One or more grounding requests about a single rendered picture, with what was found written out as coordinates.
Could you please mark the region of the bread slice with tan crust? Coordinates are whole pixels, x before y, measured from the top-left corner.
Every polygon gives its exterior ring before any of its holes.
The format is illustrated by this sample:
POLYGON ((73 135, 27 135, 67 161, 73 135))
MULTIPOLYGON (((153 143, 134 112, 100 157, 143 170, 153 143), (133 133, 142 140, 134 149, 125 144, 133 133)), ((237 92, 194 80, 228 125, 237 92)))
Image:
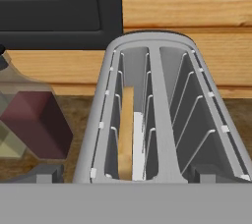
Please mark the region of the bread slice with tan crust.
POLYGON ((143 114, 134 111, 134 88, 123 89, 118 139, 118 175, 120 180, 143 181, 145 154, 143 143, 143 114))

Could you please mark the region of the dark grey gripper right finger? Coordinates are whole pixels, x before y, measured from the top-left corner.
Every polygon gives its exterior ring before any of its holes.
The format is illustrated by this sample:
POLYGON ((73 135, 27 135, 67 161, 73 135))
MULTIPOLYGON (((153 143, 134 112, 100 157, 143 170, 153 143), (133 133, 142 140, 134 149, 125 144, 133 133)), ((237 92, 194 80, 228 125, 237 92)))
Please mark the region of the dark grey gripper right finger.
POLYGON ((224 174, 215 165, 190 165, 188 181, 196 184, 234 183, 233 176, 224 174))

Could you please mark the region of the black microwave oven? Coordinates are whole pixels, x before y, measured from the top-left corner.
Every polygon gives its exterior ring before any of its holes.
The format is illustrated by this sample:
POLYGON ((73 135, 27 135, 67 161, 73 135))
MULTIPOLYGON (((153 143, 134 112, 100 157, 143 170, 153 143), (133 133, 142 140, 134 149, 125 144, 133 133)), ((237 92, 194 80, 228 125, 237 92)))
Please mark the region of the black microwave oven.
POLYGON ((122 33, 122 0, 0 0, 7 49, 99 50, 122 33))

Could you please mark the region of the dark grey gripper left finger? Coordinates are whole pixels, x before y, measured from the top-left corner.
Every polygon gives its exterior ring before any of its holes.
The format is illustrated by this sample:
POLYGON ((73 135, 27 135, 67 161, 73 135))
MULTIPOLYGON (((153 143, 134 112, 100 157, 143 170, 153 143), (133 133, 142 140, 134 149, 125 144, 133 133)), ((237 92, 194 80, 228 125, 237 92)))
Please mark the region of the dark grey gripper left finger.
POLYGON ((6 180, 6 183, 53 184, 63 183, 63 164, 39 164, 28 173, 6 180))

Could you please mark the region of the glass bottle with dark red liquid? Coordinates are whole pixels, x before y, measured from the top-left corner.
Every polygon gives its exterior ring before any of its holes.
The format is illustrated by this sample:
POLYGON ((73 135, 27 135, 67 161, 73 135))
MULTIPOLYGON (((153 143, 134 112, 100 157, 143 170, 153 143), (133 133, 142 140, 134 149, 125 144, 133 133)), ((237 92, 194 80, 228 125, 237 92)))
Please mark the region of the glass bottle with dark red liquid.
POLYGON ((66 159, 72 139, 53 89, 23 75, 0 44, 0 158, 28 149, 39 159, 66 159))

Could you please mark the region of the silver two-slot toaster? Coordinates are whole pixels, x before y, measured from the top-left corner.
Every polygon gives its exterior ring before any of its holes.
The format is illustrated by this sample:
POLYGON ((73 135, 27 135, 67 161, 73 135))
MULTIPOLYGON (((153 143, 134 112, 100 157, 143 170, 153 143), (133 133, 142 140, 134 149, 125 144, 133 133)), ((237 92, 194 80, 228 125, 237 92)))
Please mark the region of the silver two-slot toaster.
POLYGON ((119 183, 123 89, 143 114, 142 183, 188 183, 190 165, 215 165, 252 183, 252 160, 195 42, 172 31, 136 31, 106 48, 74 180, 119 183))

